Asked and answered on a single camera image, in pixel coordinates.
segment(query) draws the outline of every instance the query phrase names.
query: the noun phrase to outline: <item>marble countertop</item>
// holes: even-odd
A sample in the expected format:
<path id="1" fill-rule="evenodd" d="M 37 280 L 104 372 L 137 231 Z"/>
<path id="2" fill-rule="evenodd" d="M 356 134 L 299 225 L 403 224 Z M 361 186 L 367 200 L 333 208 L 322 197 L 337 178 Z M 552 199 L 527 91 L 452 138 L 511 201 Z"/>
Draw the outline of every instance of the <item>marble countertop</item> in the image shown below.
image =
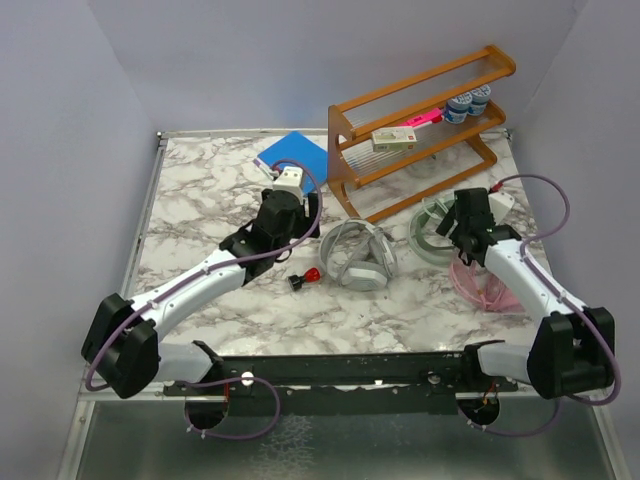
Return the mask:
<path id="1" fill-rule="evenodd" d="M 136 293 L 199 263 L 224 237 L 254 217 L 260 191 L 270 185 L 252 160 L 279 138 L 266 133 L 169 141 L 142 245 Z M 326 148 L 326 136 L 309 138 Z M 516 172 L 505 134 L 489 133 L 485 140 L 498 163 L 458 187 L 489 186 Z M 423 173 L 446 177 L 476 161 L 466 145 L 455 146 L 430 162 L 431 170 Z M 414 181 L 420 180 L 420 172 L 409 173 Z M 387 179 L 377 188 L 402 190 L 401 181 Z M 510 183 L 506 191 L 517 203 L 505 221 L 523 236 L 532 234 L 535 224 L 522 185 Z M 347 215 L 326 186 L 323 193 L 321 225 L 327 232 Z M 489 339 L 530 342 L 535 331 L 526 315 L 478 311 L 455 292 L 446 269 L 425 263 L 411 251 L 407 228 L 419 208 L 414 205 L 379 223 L 393 239 L 399 262 L 398 274 L 386 289 L 353 292 L 325 278 L 292 292 L 287 276 L 317 265 L 319 240 L 310 240 L 288 261 L 193 314 L 167 340 L 203 340 L 221 355 L 432 351 L 460 349 Z M 546 264 L 541 247 L 533 254 Z"/>

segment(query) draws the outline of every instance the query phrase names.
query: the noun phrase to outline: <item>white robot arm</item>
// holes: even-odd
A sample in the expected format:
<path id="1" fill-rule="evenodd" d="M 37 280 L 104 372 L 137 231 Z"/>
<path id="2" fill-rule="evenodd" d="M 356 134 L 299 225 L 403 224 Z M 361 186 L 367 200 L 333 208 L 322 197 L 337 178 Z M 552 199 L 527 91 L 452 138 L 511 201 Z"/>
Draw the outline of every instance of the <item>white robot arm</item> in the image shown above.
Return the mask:
<path id="1" fill-rule="evenodd" d="M 100 304 L 82 347 L 91 363 L 87 388 L 97 372 L 121 398 L 152 381 L 200 381 L 217 356 L 202 342 L 163 342 L 180 322 L 220 295 L 241 288 L 269 270 L 276 257 L 307 237 L 318 237 L 321 200 L 302 193 L 304 172 L 287 166 L 262 192 L 256 218 L 220 244 L 200 264 L 130 300 L 110 295 Z M 292 239 L 299 240 L 293 244 Z"/>
<path id="2" fill-rule="evenodd" d="M 513 228 L 496 225 L 492 193 L 456 191 L 437 232 L 451 239 L 465 264 L 478 262 L 511 289 L 536 323 L 537 335 L 532 345 L 485 342 L 465 350 L 482 374 L 532 385 L 543 398 L 610 386 L 615 377 L 611 314 L 568 293 L 526 251 Z"/>

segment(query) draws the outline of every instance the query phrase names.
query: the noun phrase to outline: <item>gray wall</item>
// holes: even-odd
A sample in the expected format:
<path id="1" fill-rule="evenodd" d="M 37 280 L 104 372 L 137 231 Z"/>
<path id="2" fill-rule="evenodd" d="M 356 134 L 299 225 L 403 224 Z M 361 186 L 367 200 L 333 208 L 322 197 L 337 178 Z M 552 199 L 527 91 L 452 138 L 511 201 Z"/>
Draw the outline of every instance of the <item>gray wall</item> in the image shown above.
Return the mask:
<path id="1" fill-rule="evenodd" d="M 327 107 L 469 53 L 518 64 L 516 124 L 584 0 L 89 0 L 161 129 L 326 127 Z"/>
<path id="2" fill-rule="evenodd" d="M 514 136 L 520 171 L 549 175 L 572 201 L 569 224 L 545 243 L 554 273 L 616 318 L 624 381 L 611 409 L 634 478 L 640 478 L 638 18 L 637 0 L 591 0 Z M 559 198 L 540 185 L 526 188 L 539 224 L 554 224 Z"/>
<path id="3" fill-rule="evenodd" d="M 0 478 L 48 479 L 157 139 L 80 0 L 3 2 L 0 71 Z"/>

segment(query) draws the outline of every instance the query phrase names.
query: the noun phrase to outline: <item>white container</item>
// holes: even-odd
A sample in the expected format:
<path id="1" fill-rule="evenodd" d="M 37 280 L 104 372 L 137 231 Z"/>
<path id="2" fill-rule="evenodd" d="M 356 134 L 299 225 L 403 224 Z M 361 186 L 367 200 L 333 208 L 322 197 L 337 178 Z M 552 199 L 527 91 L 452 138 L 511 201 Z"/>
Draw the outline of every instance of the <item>white container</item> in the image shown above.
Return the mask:
<path id="1" fill-rule="evenodd" d="M 489 85 L 482 85 L 481 87 L 471 90 L 471 105 L 469 105 L 469 115 L 478 117 L 482 115 L 484 109 L 489 103 L 489 97 L 491 97 L 491 87 Z"/>
<path id="2" fill-rule="evenodd" d="M 469 92 L 447 100 L 447 104 L 444 106 L 444 119 L 453 124 L 464 122 L 472 100 L 473 97 Z"/>

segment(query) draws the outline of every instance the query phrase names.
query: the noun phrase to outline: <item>small white box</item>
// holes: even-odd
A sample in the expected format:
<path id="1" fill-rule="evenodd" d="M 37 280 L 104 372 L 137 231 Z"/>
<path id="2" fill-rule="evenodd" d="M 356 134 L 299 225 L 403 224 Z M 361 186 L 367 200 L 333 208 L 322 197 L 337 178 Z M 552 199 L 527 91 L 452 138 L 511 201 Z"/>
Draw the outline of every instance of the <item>small white box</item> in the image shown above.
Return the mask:
<path id="1" fill-rule="evenodd" d="M 385 127 L 371 133 L 374 152 L 398 152 L 411 150 L 416 145 L 413 127 Z"/>

